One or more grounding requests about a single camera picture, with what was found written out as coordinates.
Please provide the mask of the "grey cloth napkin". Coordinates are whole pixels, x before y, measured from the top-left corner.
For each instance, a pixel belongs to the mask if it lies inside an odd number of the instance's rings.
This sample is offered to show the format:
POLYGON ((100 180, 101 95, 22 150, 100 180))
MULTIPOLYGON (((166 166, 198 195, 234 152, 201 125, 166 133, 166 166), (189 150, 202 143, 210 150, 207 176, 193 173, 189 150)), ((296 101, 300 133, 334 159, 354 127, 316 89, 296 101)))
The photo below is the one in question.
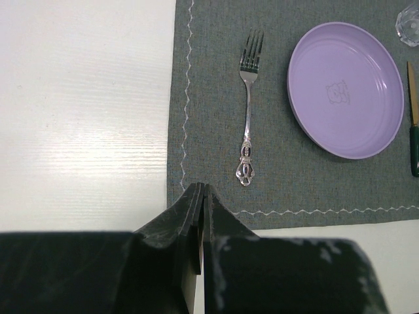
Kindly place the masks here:
POLYGON ((387 149, 366 160, 324 151, 291 111, 286 76, 299 39, 324 22, 355 24, 388 50, 402 78, 418 49, 396 35, 407 1, 178 1, 168 124, 167 203, 192 183, 214 187, 251 229, 372 224, 418 218, 409 114, 387 149), (252 88, 253 182, 235 176, 246 115, 239 62, 250 29, 264 32, 252 88))

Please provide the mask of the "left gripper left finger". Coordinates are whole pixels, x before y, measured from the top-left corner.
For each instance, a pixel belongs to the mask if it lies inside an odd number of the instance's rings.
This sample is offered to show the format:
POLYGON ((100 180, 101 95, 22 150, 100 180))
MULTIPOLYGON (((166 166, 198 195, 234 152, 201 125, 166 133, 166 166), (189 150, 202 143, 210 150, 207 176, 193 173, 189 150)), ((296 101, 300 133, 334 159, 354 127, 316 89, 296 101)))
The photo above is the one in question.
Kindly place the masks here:
POLYGON ((192 313, 204 185, 134 232, 3 232, 2 313, 192 313))

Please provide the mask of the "clear drinking glass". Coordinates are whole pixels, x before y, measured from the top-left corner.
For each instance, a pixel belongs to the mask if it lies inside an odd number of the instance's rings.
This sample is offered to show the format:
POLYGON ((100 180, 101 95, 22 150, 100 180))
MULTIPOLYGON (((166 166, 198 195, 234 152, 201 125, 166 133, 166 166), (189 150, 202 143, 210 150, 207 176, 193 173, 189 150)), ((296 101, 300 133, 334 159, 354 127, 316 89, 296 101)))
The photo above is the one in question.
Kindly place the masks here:
POLYGON ((410 47, 418 46, 418 1, 414 1, 397 16, 395 29, 400 40, 410 47))

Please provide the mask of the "silver fork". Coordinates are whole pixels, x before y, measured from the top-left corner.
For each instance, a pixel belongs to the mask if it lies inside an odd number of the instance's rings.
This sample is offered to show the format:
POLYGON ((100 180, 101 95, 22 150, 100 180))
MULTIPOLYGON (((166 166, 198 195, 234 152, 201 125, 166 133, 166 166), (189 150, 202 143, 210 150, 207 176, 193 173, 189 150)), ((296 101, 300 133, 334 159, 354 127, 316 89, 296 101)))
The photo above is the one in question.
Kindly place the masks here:
POLYGON ((252 166, 252 144, 251 144, 251 87, 259 75, 260 57, 263 48, 264 32, 262 30, 250 29, 246 39, 244 51, 240 59, 240 78, 246 87, 246 121, 244 137, 240 149, 240 163, 236 168, 236 178, 240 184, 247 187, 251 184, 255 175, 252 166))

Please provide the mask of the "purple plate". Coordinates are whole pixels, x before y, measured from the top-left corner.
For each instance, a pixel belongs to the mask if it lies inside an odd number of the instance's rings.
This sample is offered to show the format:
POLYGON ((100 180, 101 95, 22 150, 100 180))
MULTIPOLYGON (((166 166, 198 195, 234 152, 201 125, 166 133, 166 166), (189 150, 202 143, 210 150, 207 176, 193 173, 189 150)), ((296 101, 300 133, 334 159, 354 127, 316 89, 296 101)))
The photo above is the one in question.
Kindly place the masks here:
POLYGON ((305 134, 341 158, 381 153, 403 119, 404 90, 393 58, 373 35, 349 23, 320 24, 299 40, 287 92, 305 134))

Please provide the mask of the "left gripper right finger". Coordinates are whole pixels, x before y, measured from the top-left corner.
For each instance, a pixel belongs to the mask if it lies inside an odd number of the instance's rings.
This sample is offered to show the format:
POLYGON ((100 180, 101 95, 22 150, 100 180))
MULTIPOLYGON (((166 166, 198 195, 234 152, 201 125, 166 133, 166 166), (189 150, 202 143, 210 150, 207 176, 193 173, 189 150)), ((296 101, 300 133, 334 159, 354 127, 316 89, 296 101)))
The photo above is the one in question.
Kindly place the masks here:
POLYGON ((212 186, 204 198, 206 313, 387 313, 371 261, 349 239, 261 237, 212 186))

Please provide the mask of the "green handled knife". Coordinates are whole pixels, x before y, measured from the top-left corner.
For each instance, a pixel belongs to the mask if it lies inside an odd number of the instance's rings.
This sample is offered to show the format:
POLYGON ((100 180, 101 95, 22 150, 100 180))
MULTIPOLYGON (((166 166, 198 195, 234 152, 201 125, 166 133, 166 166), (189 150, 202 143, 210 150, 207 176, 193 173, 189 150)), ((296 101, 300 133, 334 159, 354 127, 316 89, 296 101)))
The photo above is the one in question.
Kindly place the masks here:
POLYGON ((411 62, 407 62, 407 75, 409 84, 410 111, 412 123, 410 126, 410 166, 411 173, 418 177, 418 94, 414 68, 411 62))

